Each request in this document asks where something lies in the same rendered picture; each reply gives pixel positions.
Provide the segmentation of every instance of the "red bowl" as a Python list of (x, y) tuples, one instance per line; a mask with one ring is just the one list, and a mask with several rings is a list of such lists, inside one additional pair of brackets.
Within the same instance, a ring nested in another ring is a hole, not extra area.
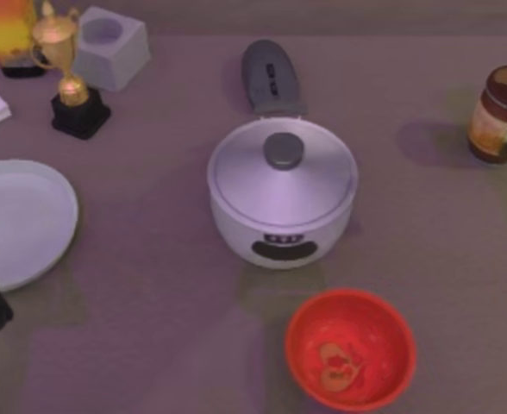
[[(338, 359), (329, 357), (336, 346), (343, 351)], [(371, 293), (350, 289), (329, 290), (302, 304), (288, 326), (285, 352), (301, 388), (340, 411), (392, 403), (416, 368), (415, 340), (399, 312)]]

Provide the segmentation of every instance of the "white rice cooker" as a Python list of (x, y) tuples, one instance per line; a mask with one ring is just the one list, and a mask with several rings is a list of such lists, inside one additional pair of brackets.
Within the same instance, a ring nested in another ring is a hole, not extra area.
[(219, 143), (208, 165), (211, 209), (242, 259), (291, 269), (323, 257), (343, 234), (358, 184), (347, 146), (300, 118), (306, 107), (285, 50), (256, 41), (242, 78), (257, 121)]

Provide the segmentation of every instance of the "white plate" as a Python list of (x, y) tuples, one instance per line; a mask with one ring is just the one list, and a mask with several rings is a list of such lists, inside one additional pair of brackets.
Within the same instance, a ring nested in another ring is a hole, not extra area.
[(78, 200), (62, 174), (33, 161), (0, 161), (0, 291), (54, 266), (77, 223)]

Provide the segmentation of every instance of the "white box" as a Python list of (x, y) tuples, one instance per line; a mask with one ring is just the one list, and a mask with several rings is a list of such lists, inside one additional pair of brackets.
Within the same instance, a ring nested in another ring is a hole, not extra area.
[(150, 58), (144, 22), (94, 6), (80, 17), (73, 71), (88, 85), (120, 91)]

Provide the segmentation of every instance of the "brown table surface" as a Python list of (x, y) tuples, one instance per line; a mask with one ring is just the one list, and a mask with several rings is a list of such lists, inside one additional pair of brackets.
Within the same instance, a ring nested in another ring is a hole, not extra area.
[(205, 169), (254, 117), (240, 54), (253, 38), (151, 39), (153, 61), (91, 141), (50, 126), (59, 74), (0, 75), (13, 116), (0, 160), (44, 162), (82, 203), (76, 240), (8, 295), (0, 414), (319, 414), (282, 359), (289, 315), (326, 287), (395, 304), (419, 345), (414, 382), (384, 414), (507, 412), (507, 166), (479, 164), (465, 133), (503, 38), (277, 39), (308, 119), (360, 167), (351, 225), (314, 266), (257, 270), (223, 244)]

